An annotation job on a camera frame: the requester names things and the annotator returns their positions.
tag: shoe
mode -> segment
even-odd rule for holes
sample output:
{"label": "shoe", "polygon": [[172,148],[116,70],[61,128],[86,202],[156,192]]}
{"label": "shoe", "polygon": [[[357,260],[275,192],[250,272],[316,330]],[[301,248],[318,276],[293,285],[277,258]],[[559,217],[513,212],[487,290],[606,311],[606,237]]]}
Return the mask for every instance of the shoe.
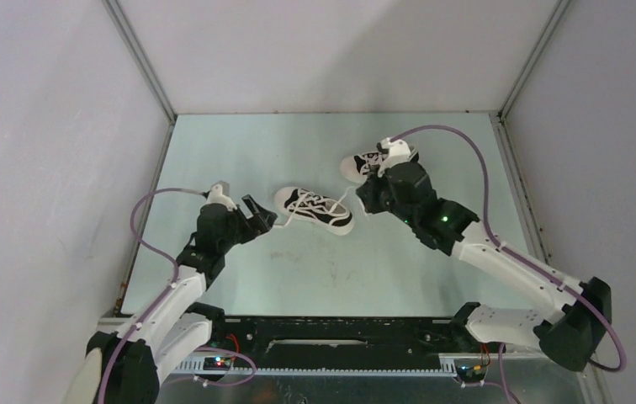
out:
{"label": "shoe", "polygon": [[278,227],[286,227],[296,219],[316,223],[333,234],[345,236],[355,225],[352,214],[339,200],[307,189],[282,188],[273,197],[273,202],[279,212],[289,217],[284,225]]}
{"label": "shoe", "polygon": [[[417,149],[410,145],[410,161],[416,162],[420,159]],[[387,153],[379,151],[368,151],[363,154],[356,154],[342,159],[340,170],[343,177],[352,183],[364,183],[368,179],[368,174],[373,167],[379,166],[387,158]]]}

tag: white tabletop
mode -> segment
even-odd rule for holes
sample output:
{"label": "white tabletop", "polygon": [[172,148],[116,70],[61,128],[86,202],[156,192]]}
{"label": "white tabletop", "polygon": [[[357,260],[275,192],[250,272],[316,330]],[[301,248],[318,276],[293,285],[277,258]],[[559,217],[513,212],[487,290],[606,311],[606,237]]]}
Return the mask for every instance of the white tabletop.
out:
{"label": "white tabletop", "polygon": [[[526,251],[487,114],[181,115],[157,187],[208,190],[224,180],[237,204],[250,194],[270,210],[275,210],[273,194],[289,185],[337,198],[351,185],[338,170],[346,155],[373,150],[387,136],[427,124],[451,125],[474,139],[489,168],[492,227]],[[419,150],[437,194],[481,215],[482,176],[469,146],[435,130],[407,141]],[[159,195],[145,239],[177,256],[196,231],[203,203],[189,194]],[[467,301],[529,307],[477,268],[422,246],[392,215],[364,216],[354,194],[345,205],[356,213],[347,236],[301,221],[273,229],[234,247],[221,276],[199,301],[230,315],[265,316],[452,316]],[[169,262],[141,248],[122,312],[142,307],[167,282],[170,270]]]}

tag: sneaker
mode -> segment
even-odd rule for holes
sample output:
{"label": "sneaker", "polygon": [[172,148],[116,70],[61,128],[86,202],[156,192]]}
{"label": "sneaker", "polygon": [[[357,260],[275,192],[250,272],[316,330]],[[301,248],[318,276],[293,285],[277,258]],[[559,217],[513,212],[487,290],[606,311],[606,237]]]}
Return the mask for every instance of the sneaker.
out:
{"label": "sneaker", "polygon": [[286,227],[296,219],[316,223],[333,234],[345,236],[355,224],[352,214],[340,201],[307,189],[280,189],[273,197],[273,202],[279,212],[289,217],[284,225],[278,227]]}
{"label": "sneaker", "polygon": [[[410,161],[416,162],[420,159],[417,149],[410,145]],[[368,174],[373,167],[379,166],[387,158],[387,153],[379,151],[368,151],[363,154],[356,154],[342,159],[340,170],[343,177],[352,183],[364,183],[368,179]]]}

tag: shoelace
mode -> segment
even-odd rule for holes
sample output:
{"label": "shoelace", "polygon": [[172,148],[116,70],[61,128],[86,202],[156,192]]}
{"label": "shoelace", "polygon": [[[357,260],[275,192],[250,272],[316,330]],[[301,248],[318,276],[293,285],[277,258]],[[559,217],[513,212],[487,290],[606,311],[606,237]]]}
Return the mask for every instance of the shoelace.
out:
{"label": "shoelace", "polygon": [[[347,193],[350,192],[351,189],[355,189],[355,187],[350,186],[345,188],[345,192],[342,193],[342,196],[336,201],[335,204],[333,204],[333,206],[330,208],[330,210],[328,210],[328,214],[333,213],[336,208],[338,207],[338,205],[341,204],[341,202],[347,197]],[[312,193],[310,191],[305,191],[304,193],[296,200],[296,204],[295,204],[295,208],[293,209],[293,211],[291,212],[291,214],[289,215],[289,218],[286,219],[286,222],[283,223],[282,225],[276,225],[274,224],[273,227],[276,227],[277,229],[285,229],[286,227],[289,226],[289,224],[291,224],[291,221],[294,219],[295,213],[296,211],[298,211],[298,208],[300,206],[300,204],[302,204],[304,201],[306,200],[320,200],[323,199],[322,196]]]}

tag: wall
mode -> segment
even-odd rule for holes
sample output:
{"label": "wall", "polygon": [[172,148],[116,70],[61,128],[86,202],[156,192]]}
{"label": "wall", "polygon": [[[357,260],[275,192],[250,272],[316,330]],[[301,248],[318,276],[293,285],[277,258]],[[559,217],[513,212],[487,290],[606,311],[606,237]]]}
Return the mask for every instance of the wall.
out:
{"label": "wall", "polygon": [[179,113],[498,109],[556,0],[123,0]]}
{"label": "wall", "polygon": [[99,0],[0,0],[0,402],[60,402],[166,132]]}
{"label": "wall", "polygon": [[[636,2],[574,2],[508,128],[555,265],[606,280],[636,402]],[[617,362],[610,347],[602,358]]]}

